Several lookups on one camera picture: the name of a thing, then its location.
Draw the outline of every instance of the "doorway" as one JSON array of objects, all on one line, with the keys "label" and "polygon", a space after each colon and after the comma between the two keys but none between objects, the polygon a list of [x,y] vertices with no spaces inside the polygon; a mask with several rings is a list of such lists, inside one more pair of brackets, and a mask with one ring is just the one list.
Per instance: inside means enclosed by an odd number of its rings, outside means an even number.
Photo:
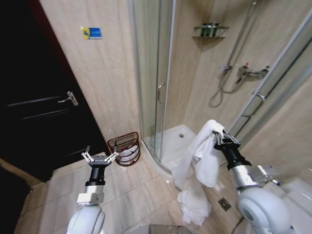
[{"label": "doorway", "polygon": [[38,0],[7,2],[14,12],[3,54],[4,153],[1,158],[47,181],[53,170],[109,154],[105,139]]}]

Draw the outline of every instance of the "wall sign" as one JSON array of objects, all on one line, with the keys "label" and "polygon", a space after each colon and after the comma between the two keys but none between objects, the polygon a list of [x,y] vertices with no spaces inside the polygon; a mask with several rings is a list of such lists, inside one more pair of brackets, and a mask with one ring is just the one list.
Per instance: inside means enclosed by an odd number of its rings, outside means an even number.
[{"label": "wall sign", "polygon": [[102,39],[100,28],[81,27],[81,31],[85,39]]}]

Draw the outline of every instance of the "door lever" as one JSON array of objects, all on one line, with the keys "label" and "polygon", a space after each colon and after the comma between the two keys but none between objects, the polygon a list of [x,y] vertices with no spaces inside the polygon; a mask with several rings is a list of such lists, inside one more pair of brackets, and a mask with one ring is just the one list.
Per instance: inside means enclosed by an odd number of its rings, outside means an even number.
[{"label": "door lever", "polygon": [[68,96],[68,98],[61,100],[61,101],[58,101],[58,103],[63,103],[63,102],[71,100],[74,106],[78,106],[79,103],[78,103],[77,99],[75,98],[75,95],[73,92],[68,91],[67,96]]}]

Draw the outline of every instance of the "door frame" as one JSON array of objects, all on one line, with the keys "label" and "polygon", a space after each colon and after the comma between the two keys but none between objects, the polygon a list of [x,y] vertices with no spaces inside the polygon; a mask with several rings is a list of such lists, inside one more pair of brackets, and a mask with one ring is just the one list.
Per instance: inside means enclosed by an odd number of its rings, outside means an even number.
[{"label": "door frame", "polygon": [[[58,63],[60,64],[63,73],[65,74],[66,78],[67,78],[67,83],[71,89],[71,91],[75,94],[75,97],[77,100],[79,100],[79,104],[81,104],[82,106],[84,106],[86,108],[86,110],[88,111],[88,113],[86,113],[87,115],[89,115],[89,119],[93,119],[94,121],[88,123],[89,126],[92,126],[92,128],[96,129],[98,128],[98,132],[100,133],[100,135],[98,137],[103,138],[103,148],[104,148],[104,152],[106,155],[110,155],[110,150],[107,146],[107,142],[104,139],[104,136],[102,135],[99,126],[97,125],[97,122],[92,114],[92,111],[79,87],[79,84],[76,80],[76,77],[69,65],[69,62],[62,50],[62,47],[52,29],[52,26],[49,22],[49,19],[47,18],[44,9],[40,3],[39,0],[25,0],[27,5],[29,6],[29,9],[31,10],[40,30],[42,31],[43,35],[45,36],[48,44],[50,45],[50,47],[52,48],[52,53],[54,54],[56,60],[58,61]],[[97,145],[95,146],[91,146],[91,150],[93,152],[93,154],[99,154],[102,153],[103,150],[98,148]]]}]

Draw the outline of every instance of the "wicker basket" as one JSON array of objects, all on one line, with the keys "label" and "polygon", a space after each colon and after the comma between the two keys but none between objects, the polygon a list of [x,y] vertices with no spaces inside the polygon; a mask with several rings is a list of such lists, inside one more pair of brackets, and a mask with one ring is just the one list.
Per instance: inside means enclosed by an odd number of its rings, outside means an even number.
[{"label": "wicker basket", "polygon": [[119,156],[116,158],[116,163],[120,166],[131,166],[140,158],[140,145],[136,132],[111,139],[107,144],[111,153],[114,152],[114,147],[117,146]]}]

